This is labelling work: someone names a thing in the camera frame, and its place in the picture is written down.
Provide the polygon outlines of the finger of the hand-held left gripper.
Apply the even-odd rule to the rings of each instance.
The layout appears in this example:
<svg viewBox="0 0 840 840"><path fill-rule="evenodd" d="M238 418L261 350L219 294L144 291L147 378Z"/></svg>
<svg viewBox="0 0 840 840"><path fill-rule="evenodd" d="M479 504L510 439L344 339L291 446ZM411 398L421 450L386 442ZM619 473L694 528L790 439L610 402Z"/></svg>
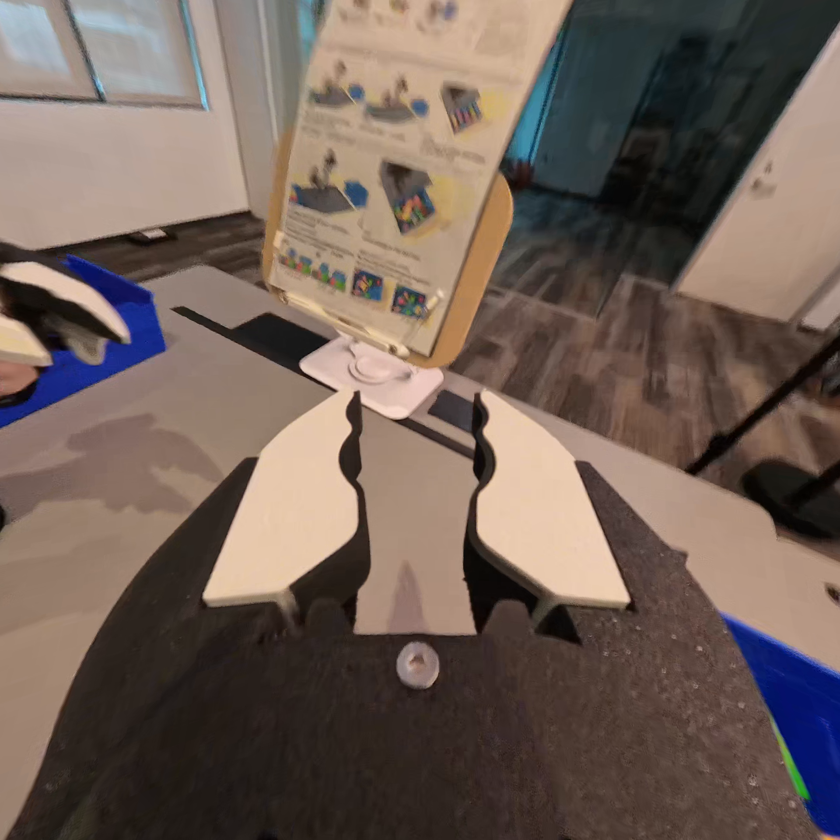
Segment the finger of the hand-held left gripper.
<svg viewBox="0 0 840 840"><path fill-rule="evenodd" d="M54 258L1 245L2 313L25 323L51 352L100 364L109 343L132 341L127 323L95 288Z"/></svg>
<svg viewBox="0 0 840 840"><path fill-rule="evenodd" d="M53 364L53 359L28 325L2 313L1 362L46 368Z"/></svg>

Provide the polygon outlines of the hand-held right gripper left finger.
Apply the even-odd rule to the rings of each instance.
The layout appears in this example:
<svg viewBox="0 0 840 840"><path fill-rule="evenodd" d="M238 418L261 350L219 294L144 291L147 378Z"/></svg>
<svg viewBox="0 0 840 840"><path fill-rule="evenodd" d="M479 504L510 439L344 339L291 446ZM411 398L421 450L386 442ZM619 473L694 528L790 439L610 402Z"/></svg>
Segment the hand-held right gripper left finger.
<svg viewBox="0 0 840 840"><path fill-rule="evenodd" d="M206 607L271 604L287 627L330 600L355 611L370 573L361 394L331 395L261 449L203 590Z"/></svg>

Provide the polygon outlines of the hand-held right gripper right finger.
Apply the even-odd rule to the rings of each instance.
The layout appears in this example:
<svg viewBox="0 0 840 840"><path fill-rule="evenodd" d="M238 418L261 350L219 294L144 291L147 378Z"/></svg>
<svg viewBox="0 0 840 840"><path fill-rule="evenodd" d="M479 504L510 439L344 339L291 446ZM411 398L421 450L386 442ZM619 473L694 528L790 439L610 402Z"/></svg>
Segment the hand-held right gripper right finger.
<svg viewBox="0 0 840 840"><path fill-rule="evenodd" d="M625 611L632 596L575 458L495 393L476 394L477 486L469 500L464 573L482 631L503 601L536 631L573 631L572 607Z"/></svg>

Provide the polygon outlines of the blue plastic bin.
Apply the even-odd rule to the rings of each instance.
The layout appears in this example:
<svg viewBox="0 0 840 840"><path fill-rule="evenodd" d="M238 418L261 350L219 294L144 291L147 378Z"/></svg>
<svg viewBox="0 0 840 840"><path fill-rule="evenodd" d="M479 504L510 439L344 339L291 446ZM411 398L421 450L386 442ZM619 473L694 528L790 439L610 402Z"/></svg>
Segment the blue plastic bin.
<svg viewBox="0 0 840 840"><path fill-rule="evenodd" d="M822 834L839 837L838 672L733 616L721 617L810 793L805 809Z"/></svg>
<svg viewBox="0 0 840 840"><path fill-rule="evenodd" d="M166 351L154 294L130 280L75 255L63 264L100 292L127 323L132 341L109 343L103 362L84 364L68 350L56 350L54 363L42 370L38 381L8 402L2 402L1 427L54 405L69 396L141 364Z"/></svg>

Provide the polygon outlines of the dark metal desk plate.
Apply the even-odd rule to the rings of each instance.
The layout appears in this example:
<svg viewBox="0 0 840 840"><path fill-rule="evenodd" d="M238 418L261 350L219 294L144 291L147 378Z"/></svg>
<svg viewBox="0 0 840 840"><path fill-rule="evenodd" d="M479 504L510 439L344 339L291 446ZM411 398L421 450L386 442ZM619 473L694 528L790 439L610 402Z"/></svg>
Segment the dark metal desk plate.
<svg viewBox="0 0 840 840"><path fill-rule="evenodd" d="M449 390L441 390L427 409L427 414L449 426L472 434L474 403Z"/></svg>

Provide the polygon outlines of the grey desk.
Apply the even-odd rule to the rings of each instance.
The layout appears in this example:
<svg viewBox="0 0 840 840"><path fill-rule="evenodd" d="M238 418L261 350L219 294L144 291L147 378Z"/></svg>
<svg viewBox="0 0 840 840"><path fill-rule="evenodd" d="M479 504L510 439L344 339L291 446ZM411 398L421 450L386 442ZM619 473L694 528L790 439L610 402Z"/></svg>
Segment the grey desk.
<svg viewBox="0 0 840 840"><path fill-rule="evenodd" d="M234 329L280 305L216 269L153 281L168 349L2 430L2 838L38 777L73 679L142 565L239 463L330 392L180 313ZM506 400L591 464L728 616L838 671L838 562L728 490ZM471 436L422 407L364 410L371 575L355 630L475 632L460 554Z"/></svg>

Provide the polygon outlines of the white stand base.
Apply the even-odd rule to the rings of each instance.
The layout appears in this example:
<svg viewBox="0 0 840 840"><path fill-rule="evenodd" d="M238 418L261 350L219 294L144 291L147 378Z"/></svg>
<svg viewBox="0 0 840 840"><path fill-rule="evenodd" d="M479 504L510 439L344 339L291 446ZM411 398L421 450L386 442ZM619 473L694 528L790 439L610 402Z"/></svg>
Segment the white stand base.
<svg viewBox="0 0 840 840"><path fill-rule="evenodd" d="M358 392L363 406L395 421L414 414L445 380L441 369L417 367L342 334L304 356L299 369L336 392Z"/></svg>

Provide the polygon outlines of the white framed window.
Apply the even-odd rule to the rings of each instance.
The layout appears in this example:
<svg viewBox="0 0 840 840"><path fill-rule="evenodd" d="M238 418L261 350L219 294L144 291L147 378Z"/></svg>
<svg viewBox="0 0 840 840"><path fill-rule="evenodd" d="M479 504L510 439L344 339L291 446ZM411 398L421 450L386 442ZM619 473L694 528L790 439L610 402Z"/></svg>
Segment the white framed window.
<svg viewBox="0 0 840 840"><path fill-rule="evenodd" d="M2 1L1 97L207 110L189 3Z"/></svg>

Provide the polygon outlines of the black stand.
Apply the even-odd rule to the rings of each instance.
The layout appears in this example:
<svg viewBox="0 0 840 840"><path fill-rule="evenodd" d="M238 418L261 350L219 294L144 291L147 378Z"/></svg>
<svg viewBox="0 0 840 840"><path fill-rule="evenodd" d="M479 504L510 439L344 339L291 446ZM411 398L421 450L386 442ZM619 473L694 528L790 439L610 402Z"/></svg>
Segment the black stand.
<svg viewBox="0 0 840 840"><path fill-rule="evenodd" d="M685 473L698 476L721 459L795 390L820 372L838 351L836 334L738 425L726 432L714 433L705 451L685 467ZM783 460L765 459L742 474L740 487L745 497L764 509L775 525L809 539L837 542L838 481L838 462L814 475Z"/></svg>

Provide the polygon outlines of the white door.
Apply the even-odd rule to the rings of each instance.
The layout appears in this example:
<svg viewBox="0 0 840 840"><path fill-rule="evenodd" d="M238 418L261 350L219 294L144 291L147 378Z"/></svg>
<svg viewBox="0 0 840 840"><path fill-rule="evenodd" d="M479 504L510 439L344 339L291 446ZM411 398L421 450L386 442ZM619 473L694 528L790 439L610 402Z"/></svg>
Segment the white door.
<svg viewBox="0 0 840 840"><path fill-rule="evenodd" d="M798 322L838 268L839 29L677 279L675 293Z"/></svg>

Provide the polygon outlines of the printed instruction sheet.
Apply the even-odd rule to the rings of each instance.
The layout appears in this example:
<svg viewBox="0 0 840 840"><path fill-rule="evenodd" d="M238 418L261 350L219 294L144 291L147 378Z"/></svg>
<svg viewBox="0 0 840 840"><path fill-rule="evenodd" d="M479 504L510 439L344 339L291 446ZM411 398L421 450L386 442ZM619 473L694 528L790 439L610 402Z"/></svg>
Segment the printed instruction sheet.
<svg viewBox="0 0 840 840"><path fill-rule="evenodd" d="M429 358L572 2L331 2L292 135L269 281Z"/></svg>

